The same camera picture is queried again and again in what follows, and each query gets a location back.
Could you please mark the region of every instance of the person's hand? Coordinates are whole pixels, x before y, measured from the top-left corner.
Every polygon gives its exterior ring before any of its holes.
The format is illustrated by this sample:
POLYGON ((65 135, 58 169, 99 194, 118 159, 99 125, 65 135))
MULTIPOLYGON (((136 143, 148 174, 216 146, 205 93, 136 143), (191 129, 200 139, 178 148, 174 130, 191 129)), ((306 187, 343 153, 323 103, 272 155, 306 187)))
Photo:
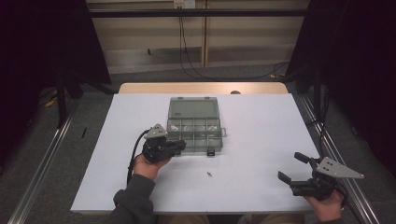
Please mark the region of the person's hand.
POLYGON ((312 205, 320 222, 335 220, 341 218, 342 196, 334 190, 330 198, 318 201, 314 197, 304 196, 304 198, 312 205))
POLYGON ((161 167, 165 166, 166 163, 170 161, 159 161, 156 163, 152 163, 146 160, 145 156, 139 155, 134 159, 134 173, 137 175, 142 175, 147 177, 148 179, 154 180, 158 174, 158 171, 161 167))

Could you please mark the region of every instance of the table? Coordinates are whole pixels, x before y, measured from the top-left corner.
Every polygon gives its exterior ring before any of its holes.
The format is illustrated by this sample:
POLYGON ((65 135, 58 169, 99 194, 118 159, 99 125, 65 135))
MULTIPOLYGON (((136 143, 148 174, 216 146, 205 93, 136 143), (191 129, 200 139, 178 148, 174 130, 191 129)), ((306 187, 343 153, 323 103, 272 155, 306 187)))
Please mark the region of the table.
POLYGON ((227 137, 214 158, 182 155, 161 169, 150 197, 156 214, 311 210, 303 198, 293 197, 290 188, 277 179, 277 171, 293 180, 311 177, 310 166, 293 158, 295 151, 318 156, 283 84, 134 83, 122 85, 120 94, 114 96, 73 212, 97 214, 114 209, 112 197, 125 188, 134 142, 149 125, 166 124, 169 99, 175 96, 217 97, 227 137), (230 91, 251 94, 228 94, 230 91))

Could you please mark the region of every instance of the white table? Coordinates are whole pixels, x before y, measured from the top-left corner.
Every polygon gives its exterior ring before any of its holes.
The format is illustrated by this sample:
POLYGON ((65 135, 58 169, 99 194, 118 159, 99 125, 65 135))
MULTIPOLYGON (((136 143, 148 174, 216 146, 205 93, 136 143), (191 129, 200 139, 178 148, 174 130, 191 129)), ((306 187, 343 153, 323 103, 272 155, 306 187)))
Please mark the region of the white table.
MULTIPOLYGON (((277 178, 311 177, 294 152, 318 157, 291 94, 118 94, 114 96, 90 164, 71 210, 83 214, 114 209, 113 196, 126 187, 134 143, 156 123, 166 126, 169 100, 217 97, 223 149, 215 158, 181 156, 164 166, 150 199, 156 214, 242 214, 311 210, 277 178)), ((138 151, 141 151, 144 139, 138 151)))

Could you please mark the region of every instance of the gray carpet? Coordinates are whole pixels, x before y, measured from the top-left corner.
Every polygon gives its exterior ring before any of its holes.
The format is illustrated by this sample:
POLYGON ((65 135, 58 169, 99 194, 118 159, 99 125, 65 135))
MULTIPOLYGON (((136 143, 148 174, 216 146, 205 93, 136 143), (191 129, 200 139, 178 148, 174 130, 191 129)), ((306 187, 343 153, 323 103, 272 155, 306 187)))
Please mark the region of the gray carpet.
MULTIPOLYGON (((221 81, 274 81, 270 77, 250 78, 266 75, 273 68, 272 65, 255 65, 197 70, 204 76, 211 76, 221 81)), ((286 66, 279 69, 278 73, 284 73, 285 70, 286 66)), ((113 90, 117 90, 124 82, 211 81, 210 79, 188 77, 181 70, 132 75, 120 74, 113 75, 111 79, 113 84, 107 86, 113 90)), ((88 166, 112 99, 111 96, 104 95, 88 85, 82 85, 82 88, 85 93, 78 102, 77 113, 51 165, 44 185, 35 199, 26 223, 101 223, 105 218, 103 216, 83 216, 70 212, 70 207, 88 166)), ((291 93, 294 93, 296 104, 301 109, 304 120, 309 120, 303 110, 300 96, 296 94, 294 83, 288 83, 287 88, 291 93)), ((75 100, 67 101, 68 107, 74 103, 75 100)), ((3 175, 0 177, 0 223, 7 223, 9 220, 44 156, 56 131, 57 113, 55 105, 50 108, 40 106, 19 150, 7 163, 3 175)), ((396 180, 373 156, 364 139, 353 134, 352 125, 334 101, 330 103, 326 120, 327 130, 346 164, 365 174, 365 179, 359 180, 358 183, 381 223, 394 223, 396 218, 394 213, 396 211, 396 180)), ((308 131, 317 144, 318 134, 314 128, 309 127, 308 131)), ((227 220, 230 221, 228 223, 232 223, 236 219, 236 217, 213 216, 211 220, 216 223, 224 223, 222 222, 226 220, 224 218, 228 218, 227 220)), ((346 223, 357 223, 348 209, 344 211, 344 219, 346 223)), ((308 214, 306 223, 314 222, 314 216, 308 214)))

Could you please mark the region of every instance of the sleeve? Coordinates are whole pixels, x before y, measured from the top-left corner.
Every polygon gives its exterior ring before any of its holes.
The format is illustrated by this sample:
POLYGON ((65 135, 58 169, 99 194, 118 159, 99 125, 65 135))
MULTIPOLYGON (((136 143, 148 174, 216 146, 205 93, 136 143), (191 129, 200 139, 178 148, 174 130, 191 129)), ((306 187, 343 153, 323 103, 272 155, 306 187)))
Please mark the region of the sleeve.
POLYGON ((149 196, 154 187, 154 181, 133 174, 128 187, 118 191, 114 196, 117 207, 111 212, 105 224, 150 223, 153 219, 153 204, 149 196))
POLYGON ((331 220, 331 221, 318 222, 318 224, 344 224, 344 221, 343 221, 343 219, 338 218, 338 219, 331 220))

